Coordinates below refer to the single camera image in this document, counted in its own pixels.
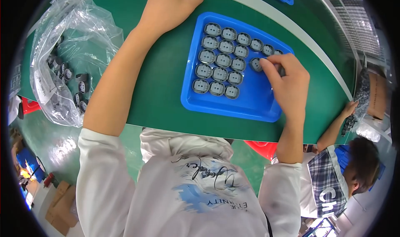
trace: worker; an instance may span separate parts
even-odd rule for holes
[[[276,150],[279,163],[265,168],[262,197],[257,199],[243,170],[230,163],[231,145],[218,137],[145,128],[140,135],[145,164],[136,185],[127,172],[118,136],[143,60],[160,36],[202,2],[147,0],[93,92],[78,140],[76,203],[86,237],[298,235],[310,76],[292,54],[260,60],[286,115]],[[275,64],[286,76],[281,78]]]
[[[358,136],[349,142],[349,162],[343,174],[335,153],[334,144],[340,128],[344,120],[355,112],[357,105],[358,101],[347,103],[311,151],[304,152],[300,176],[302,217],[339,216],[346,209],[350,197],[368,191],[377,180],[378,149],[372,141]],[[275,157],[271,163],[279,163],[279,159]]]

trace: hand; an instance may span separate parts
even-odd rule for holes
[[[274,64],[281,64],[286,71],[286,76],[280,77]],[[260,59],[260,65],[271,83],[274,97],[286,118],[304,122],[310,82],[307,70],[291,53]]]
[[[346,104],[346,106],[344,107],[341,115],[344,118],[349,117],[350,115],[354,114],[354,112],[356,112],[356,107],[358,106],[358,101],[354,102],[354,101],[350,101]]]
[[[147,0],[138,26],[161,36],[181,24],[203,0]]]

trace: paper label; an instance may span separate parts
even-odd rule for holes
[[[35,87],[41,104],[46,104],[56,92],[56,85],[52,81],[46,82],[42,73],[35,71]]]

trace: green workbench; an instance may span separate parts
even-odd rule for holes
[[[124,37],[137,25],[147,0],[93,0],[113,14],[115,24],[124,30]],[[320,0],[294,0],[294,5],[278,0],[263,0],[296,22],[331,59],[350,92],[355,84],[355,59],[345,54],[340,31],[335,20]],[[180,93],[197,16],[215,12],[243,21],[273,35],[288,44],[310,73],[306,106],[304,143],[316,143],[348,98],[325,64],[302,41],[284,27],[234,0],[205,0],[176,29],[163,35],[151,48],[143,62],[135,86],[128,124],[201,134],[231,139],[276,142],[281,135],[285,116],[275,123],[246,120],[186,110]],[[29,84],[29,59],[33,34],[27,38],[22,62],[19,95],[35,100]],[[344,144],[346,137],[338,137]]]

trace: green epoxy floor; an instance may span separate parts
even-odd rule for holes
[[[20,130],[33,154],[42,160],[47,173],[52,172],[58,182],[65,180],[76,184],[80,168],[78,137],[81,129],[53,124],[40,110],[26,114],[23,120],[17,118],[11,125]],[[126,124],[120,135],[125,146],[127,170],[135,181],[144,164],[140,153],[141,132],[142,127]],[[258,195],[264,165],[269,163],[269,160],[257,154],[242,140],[235,140],[232,148],[234,154],[231,162],[244,170]]]

